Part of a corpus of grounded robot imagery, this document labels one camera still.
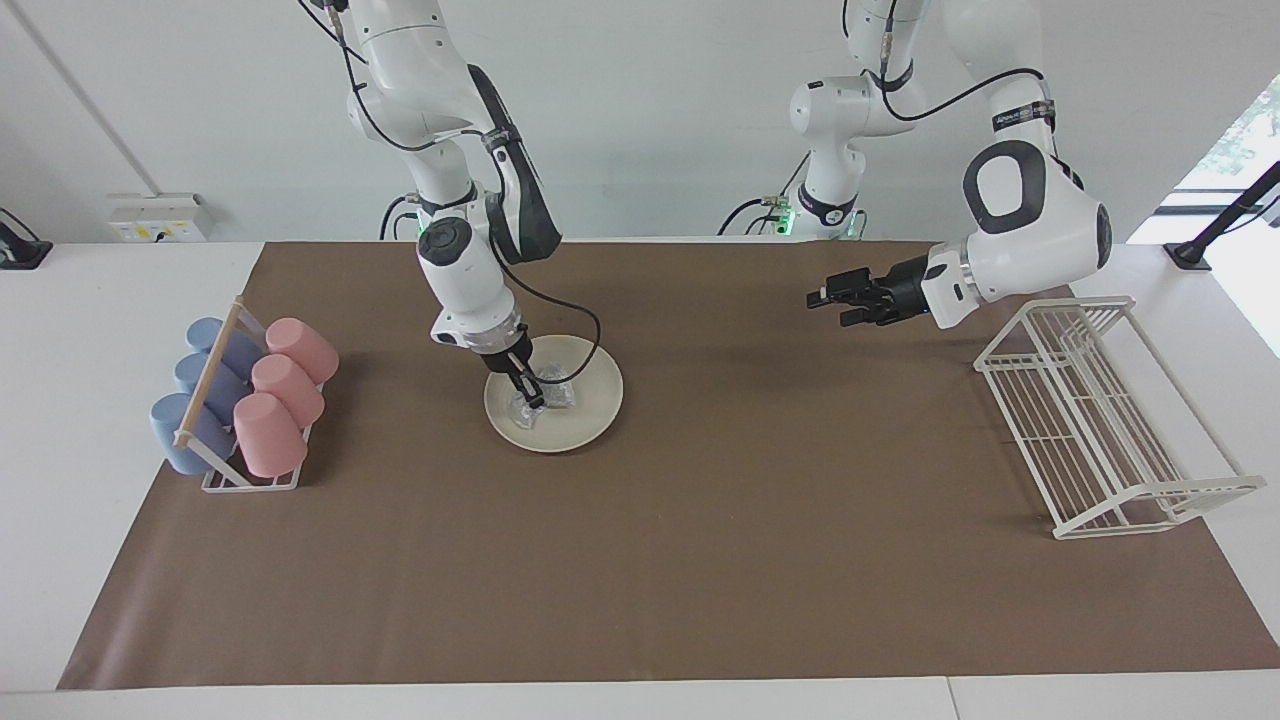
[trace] cup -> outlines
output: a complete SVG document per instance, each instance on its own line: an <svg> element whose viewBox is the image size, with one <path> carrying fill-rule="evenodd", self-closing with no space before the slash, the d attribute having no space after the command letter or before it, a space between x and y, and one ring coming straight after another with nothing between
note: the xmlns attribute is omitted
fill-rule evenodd
<svg viewBox="0 0 1280 720"><path fill-rule="evenodd" d="M236 437L248 471L262 479L287 475L307 459L293 415L274 395L255 392L236 404Z"/></svg>
<svg viewBox="0 0 1280 720"><path fill-rule="evenodd" d="M218 318L196 320L187 328L187 345L195 352L210 352L220 332L223 332L223 322ZM261 360L264 355L266 352L256 342L239 329L236 329L227 343L227 352L223 354L223 365L230 368L239 379L248 382L253 374L253 363Z"/></svg>
<svg viewBox="0 0 1280 720"><path fill-rule="evenodd" d="M209 364L207 352L188 355L178 363L173 370L173 379L178 389L187 395L196 395L196 386L200 384L200 374ZM236 373L221 363L214 368L214 382L209 386L209 395L205 397L205 407L212 410L214 416L224 425L230 425L236 418L236 404L250 395L244 380L236 377Z"/></svg>
<svg viewBox="0 0 1280 720"><path fill-rule="evenodd" d="M268 355L253 365L253 389L274 395L300 428L324 414L324 396L306 370L284 355Z"/></svg>
<svg viewBox="0 0 1280 720"><path fill-rule="evenodd" d="M191 448L178 450L173 446L174 433L182 427L182 416L187 413L191 396L187 393L170 395L151 406L151 429L155 430L156 439L164 447L165 457L173 469L183 475L204 475L212 470L212 466L204 457L196 455ZM215 455L227 460L236 451L236 438L228 433L223 424L214 416L209 407L200 409L196 420L195 436L209 446Z"/></svg>
<svg viewBox="0 0 1280 720"><path fill-rule="evenodd" d="M301 365L312 384L324 384L338 372L338 351L311 325L297 318L271 323L266 329L266 347Z"/></svg>

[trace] pink cup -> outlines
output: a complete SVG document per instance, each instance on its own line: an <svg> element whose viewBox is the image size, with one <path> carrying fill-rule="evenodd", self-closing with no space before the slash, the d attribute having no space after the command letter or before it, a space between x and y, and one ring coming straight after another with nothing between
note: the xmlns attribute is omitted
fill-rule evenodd
<svg viewBox="0 0 1280 720"><path fill-rule="evenodd" d="M307 459L297 423L274 395L256 392L236 404L236 438L248 471L259 478L287 475Z"/></svg>
<svg viewBox="0 0 1280 720"><path fill-rule="evenodd" d="M306 370L312 384L324 384L338 372L338 351L311 325L297 318L284 318L266 329L266 346L287 355Z"/></svg>
<svg viewBox="0 0 1280 720"><path fill-rule="evenodd" d="M324 396L307 373L284 355L268 355L253 364L253 389L274 395L300 428L311 425L324 414Z"/></svg>

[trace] dish rack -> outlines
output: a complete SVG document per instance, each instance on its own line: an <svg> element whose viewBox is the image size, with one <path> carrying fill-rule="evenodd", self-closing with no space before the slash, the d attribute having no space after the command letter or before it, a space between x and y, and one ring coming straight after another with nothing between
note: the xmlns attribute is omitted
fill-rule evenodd
<svg viewBox="0 0 1280 720"><path fill-rule="evenodd" d="M266 348L266 329L262 323L255 318L247 307L244 307L244 299L237 297L232 302L230 310L227 313L227 318L223 320L223 329L218 333L218 338L214 341L214 347L209 351L209 361L205 364L204 372L200 374L200 382L196 384L196 391L191 396L191 402L187 405L187 414L182 418L182 425L178 432L174 433L173 445L178 450L191 450L205 462L212 466L212 470L205 474L201 482L201 489L207 493L250 493L250 492L282 492L289 491L298 487L298 478L302 475L302 465L300 465L294 471L280 475L278 478L253 478L247 473L232 466L228 460L223 460L218 456L207 445L205 445L198 437L196 437L196 423L200 419L201 407L205 405L205 400L209 397L209 391L214 383L214 372L218 364L223 361L223 355L227 354L227 346L230 343L232 333L237 329L243 331L259 345L259 347ZM317 388L321 393L324 392L324 386ZM308 425L302 430L302 439L310 445L311 442L311 428L315 425ZM239 451L239 443L237 442L232 450L232 459Z"/></svg>
<svg viewBox="0 0 1280 720"><path fill-rule="evenodd" d="M1169 530L1266 487L1240 470L1133 318L1133 306L1129 297L1028 302L974 363L1059 539ZM1148 374L1167 379L1171 397L1180 397L1235 477L1196 479L1187 471L1125 382L1114 361L1117 348L1155 360L1147 364L1158 370Z"/></svg>

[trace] white outlet box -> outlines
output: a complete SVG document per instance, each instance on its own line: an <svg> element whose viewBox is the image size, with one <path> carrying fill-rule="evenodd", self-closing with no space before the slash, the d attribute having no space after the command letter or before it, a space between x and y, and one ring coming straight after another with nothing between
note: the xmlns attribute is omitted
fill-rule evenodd
<svg viewBox="0 0 1280 720"><path fill-rule="evenodd" d="M119 206L108 219L124 242L206 242L214 229L195 195L113 195Z"/></svg>

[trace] wall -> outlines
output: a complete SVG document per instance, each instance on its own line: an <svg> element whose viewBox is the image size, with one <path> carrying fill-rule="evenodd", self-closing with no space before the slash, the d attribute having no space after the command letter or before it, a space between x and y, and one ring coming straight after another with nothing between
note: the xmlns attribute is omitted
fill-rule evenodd
<svg viewBox="0 0 1280 720"><path fill-rule="evenodd" d="M1125 237L1280 70L1280 5L1043 5L1064 159ZM164 191L201 193L216 240L369 238L410 188L390 151L348 126L337 49L291 0L0 0L0 202L52 240L110 240L104 196L142 183L14 9ZM739 201L781 188L803 155L786 120L792 90L849 68L835 0L444 9L577 237L714 232ZM968 86L938 18L922 47L918 77L933 97ZM969 232L960 179L989 142L987 115L966 102L867 143L869 234Z"/></svg>

